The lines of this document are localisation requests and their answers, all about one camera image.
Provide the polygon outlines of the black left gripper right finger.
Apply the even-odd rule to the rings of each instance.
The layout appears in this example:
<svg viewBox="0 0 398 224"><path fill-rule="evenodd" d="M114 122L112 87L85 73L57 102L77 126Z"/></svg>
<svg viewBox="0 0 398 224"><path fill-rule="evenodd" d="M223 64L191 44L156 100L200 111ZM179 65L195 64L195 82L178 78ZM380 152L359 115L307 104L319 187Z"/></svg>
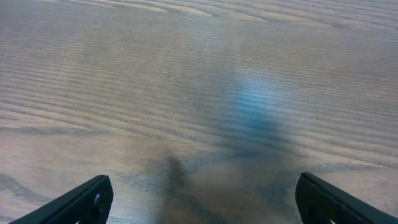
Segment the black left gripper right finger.
<svg viewBox="0 0 398 224"><path fill-rule="evenodd" d="M300 175L295 202L303 224L397 224L396 217L309 172Z"/></svg>

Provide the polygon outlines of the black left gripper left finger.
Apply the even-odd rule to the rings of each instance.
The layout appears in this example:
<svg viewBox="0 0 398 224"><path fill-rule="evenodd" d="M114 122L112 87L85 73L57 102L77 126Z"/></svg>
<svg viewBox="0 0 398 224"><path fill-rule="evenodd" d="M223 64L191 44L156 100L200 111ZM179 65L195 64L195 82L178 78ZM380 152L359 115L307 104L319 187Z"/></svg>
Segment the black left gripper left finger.
<svg viewBox="0 0 398 224"><path fill-rule="evenodd" d="M106 224L113 202L107 175L97 175L10 224Z"/></svg>

